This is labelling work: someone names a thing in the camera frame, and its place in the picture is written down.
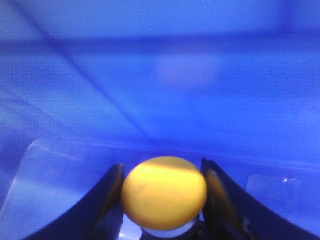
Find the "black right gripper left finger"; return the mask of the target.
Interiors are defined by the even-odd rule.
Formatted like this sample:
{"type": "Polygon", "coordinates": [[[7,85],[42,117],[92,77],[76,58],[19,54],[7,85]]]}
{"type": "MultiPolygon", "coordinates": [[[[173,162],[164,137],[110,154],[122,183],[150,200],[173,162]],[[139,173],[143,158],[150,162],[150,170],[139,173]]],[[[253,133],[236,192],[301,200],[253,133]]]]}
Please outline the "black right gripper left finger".
{"type": "Polygon", "coordinates": [[[27,240],[117,240],[124,219],[121,190],[125,166],[113,165],[100,181],[60,217],[27,240]]]}

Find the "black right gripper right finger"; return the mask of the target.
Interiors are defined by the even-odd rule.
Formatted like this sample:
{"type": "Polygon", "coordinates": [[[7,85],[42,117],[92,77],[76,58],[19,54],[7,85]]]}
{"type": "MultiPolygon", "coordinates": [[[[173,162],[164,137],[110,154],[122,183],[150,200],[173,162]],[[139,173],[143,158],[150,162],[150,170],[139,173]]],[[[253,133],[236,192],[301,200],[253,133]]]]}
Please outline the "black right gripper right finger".
{"type": "Polygon", "coordinates": [[[277,215],[203,158],[207,185],[203,217],[211,240],[318,240],[319,236],[277,215]]]}

